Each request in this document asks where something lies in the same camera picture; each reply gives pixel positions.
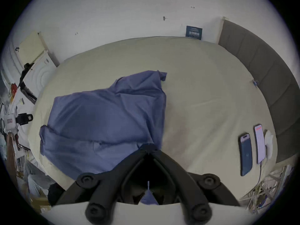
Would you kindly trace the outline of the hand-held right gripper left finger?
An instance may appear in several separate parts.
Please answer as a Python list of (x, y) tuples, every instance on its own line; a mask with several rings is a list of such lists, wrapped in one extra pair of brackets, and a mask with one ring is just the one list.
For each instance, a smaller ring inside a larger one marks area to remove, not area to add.
[(99, 174), (83, 173), (60, 196), (55, 206), (88, 201), (85, 217), (92, 224), (110, 224), (116, 201), (125, 202), (124, 188), (150, 154), (150, 144), (123, 159), (114, 169)]

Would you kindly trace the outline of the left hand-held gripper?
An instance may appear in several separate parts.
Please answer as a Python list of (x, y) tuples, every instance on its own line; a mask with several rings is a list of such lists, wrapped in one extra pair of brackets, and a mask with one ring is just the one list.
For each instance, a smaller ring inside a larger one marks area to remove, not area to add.
[(4, 132), (18, 132), (18, 127), (33, 121), (33, 115), (27, 113), (8, 114), (4, 117)]

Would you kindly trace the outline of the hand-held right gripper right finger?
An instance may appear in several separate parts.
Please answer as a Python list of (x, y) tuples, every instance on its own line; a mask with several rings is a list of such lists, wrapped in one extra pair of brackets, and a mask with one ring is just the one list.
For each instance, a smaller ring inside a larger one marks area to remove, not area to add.
[(163, 188), (153, 188), (155, 199), (159, 205), (182, 203), (187, 224), (208, 223), (212, 218), (209, 203), (240, 206), (218, 176), (188, 173), (153, 144), (149, 144), (149, 160), (166, 178)]

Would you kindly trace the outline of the person's left hand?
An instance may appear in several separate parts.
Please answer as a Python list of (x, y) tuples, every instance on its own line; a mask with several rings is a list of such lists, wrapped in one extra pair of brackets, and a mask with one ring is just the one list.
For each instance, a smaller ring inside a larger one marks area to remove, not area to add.
[(15, 152), (19, 152), (16, 137), (12, 132), (7, 134), (7, 147), (12, 147)]

